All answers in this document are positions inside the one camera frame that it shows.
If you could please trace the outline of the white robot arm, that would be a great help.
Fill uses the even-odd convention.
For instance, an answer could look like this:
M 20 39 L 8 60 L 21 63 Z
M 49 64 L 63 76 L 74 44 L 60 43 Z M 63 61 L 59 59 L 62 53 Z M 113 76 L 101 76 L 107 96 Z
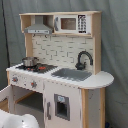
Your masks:
M 30 114 L 15 115 L 0 109 L 0 128 L 40 128 L 36 118 Z

